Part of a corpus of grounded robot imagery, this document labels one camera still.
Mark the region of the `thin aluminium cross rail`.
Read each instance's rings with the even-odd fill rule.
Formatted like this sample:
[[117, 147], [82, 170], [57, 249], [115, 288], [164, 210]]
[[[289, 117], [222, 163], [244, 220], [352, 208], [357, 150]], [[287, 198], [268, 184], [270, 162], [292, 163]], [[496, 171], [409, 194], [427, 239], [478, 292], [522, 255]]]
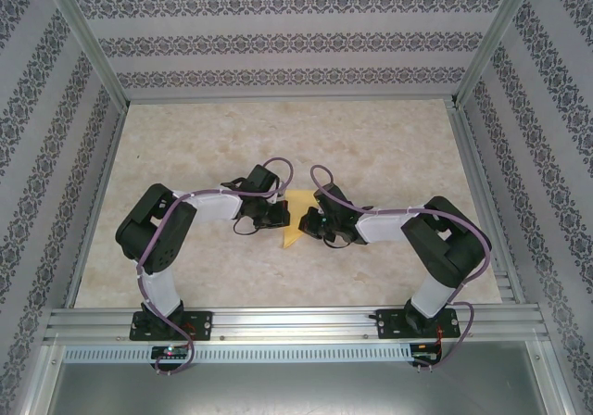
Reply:
[[446, 105], [455, 104], [454, 95], [436, 94], [379, 94], [379, 95], [242, 95], [178, 98], [146, 98], [130, 101], [130, 105], [179, 105], [179, 104], [236, 104], [270, 102], [356, 102], [356, 101], [430, 101], [442, 100]]

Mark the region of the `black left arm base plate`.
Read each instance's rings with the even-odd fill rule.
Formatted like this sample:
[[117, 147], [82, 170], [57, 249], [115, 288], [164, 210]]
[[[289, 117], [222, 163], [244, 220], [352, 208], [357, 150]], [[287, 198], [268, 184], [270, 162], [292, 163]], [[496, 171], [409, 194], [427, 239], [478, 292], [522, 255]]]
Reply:
[[129, 332], [131, 341], [183, 341], [188, 335], [193, 341], [209, 341], [213, 314], [208, 311], [185, 311], [174, 318], [179, 333], [151, 312], [133, 313]]

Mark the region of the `aluminium side rail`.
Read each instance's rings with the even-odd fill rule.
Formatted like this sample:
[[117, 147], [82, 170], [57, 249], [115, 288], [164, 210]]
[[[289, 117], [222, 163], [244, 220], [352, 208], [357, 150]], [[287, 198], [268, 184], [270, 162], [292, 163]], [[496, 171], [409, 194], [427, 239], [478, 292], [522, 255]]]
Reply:
[[497, 278], [505, 277], [509, 282], [506, 288], [502, 285], [498, 287], [502, 299], [508, 303], [525, 304], [526, 299], [512, 261], [511, 251], [467, 119], [453, 101], [446, 100], [445, 105], [481, 228], [492, 244], [490, 265]]
[[63, 295], [62, 308], [74, 308], [77, 295], [82, 283], [82, 276], [85, 265], [89, 256], [90, 248], [93, 242], [96, 225], [99, 220], [101, 207], [107, 191], [109, 176], [111, 174], [115, 157], [117, 155], [120, 138], [122, 135], [124, 123], [128, 115], [129, 108], [124, 108], [117, 117], [113, 131], [108, 141], [108, 147], [105, 153], [104, 160], [101, 165], [101, 170], [97, 178], [97, 184], [94, 189], [91, 206], [87, 215], [87, 220], [82, 231], [82, 239], [78, 246], [78, 251], [75, 257], [75, 263], [69, 276], [69, 281], [66, 286], [65, 294]]

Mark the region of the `aluminium frame post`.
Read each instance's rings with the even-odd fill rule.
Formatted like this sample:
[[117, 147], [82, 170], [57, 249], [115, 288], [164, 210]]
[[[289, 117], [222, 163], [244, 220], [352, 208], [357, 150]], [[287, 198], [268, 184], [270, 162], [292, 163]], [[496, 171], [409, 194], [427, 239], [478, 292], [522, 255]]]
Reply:
[[465, 71], [456, 93], [453, 95], [453, 103], [457, 109], [460, 109], [472, 94], [474, 86], [478, 83], [488, 61], [511, 25], [512, 18], [522, 2], [523, 0], [501, 1], [497, 14], [488, 26], [482, 42]]
[[87, 55], [99, 79], [106, 87], [111, 99], [119, 110], [127, 110], [130, 100], [111, 65], [95, 34], [89, 26], [76, 0], [54, 0], [62, 16], [69, 24], [82, 51]]

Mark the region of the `grey sheet metal tray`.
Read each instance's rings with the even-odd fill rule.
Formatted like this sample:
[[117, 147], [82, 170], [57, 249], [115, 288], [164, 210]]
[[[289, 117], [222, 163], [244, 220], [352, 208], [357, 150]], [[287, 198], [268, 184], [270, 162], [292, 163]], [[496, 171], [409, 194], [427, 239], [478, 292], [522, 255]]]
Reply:
[[558, 415], [543, 358], [520, 342], [470, 343], [435, 371], [404, 362], [64, 363], [48, 415]]

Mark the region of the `aluminium mounting rail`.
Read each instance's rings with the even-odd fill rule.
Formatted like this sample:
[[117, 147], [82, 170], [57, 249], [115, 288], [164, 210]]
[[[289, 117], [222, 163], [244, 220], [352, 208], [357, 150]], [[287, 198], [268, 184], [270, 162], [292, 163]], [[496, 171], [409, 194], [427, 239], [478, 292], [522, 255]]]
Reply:
[[[50, 313], [45, 345], [128, 344], [132, 308], [63, 308]], [[352, 344], [376, 342], [372, 307], [214, 308], [210, 342], [255, 344]], [[467, 342], [548, 341], [535, 304], [476, 305]]]

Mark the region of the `yellow cloth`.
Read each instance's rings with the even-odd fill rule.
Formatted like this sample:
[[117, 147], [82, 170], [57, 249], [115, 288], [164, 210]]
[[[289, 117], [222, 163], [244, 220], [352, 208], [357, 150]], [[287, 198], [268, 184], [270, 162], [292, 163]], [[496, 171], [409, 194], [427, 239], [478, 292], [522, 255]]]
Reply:
[[314, 193], [314, 190], [288, 190], [285, 193], [290, 213], [290, 223], [287, 227], [284, 227], [284, 249], [295, 243], [303, 235], [303, 232], [299, 230], [299, 223], [301, 218], [307, 214], [309, 208], [317, 207]]

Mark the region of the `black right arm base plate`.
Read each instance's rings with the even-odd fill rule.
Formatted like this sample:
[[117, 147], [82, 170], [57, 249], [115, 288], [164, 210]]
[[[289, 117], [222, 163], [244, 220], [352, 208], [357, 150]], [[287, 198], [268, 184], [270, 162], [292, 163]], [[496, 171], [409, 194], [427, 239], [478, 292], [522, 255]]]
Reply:
[[373, 315], [380, 339], [456, 339], [461, 336], [457, 313], [443, 308], [433, 318], [425, 318], [414, 308], [378, 309]]

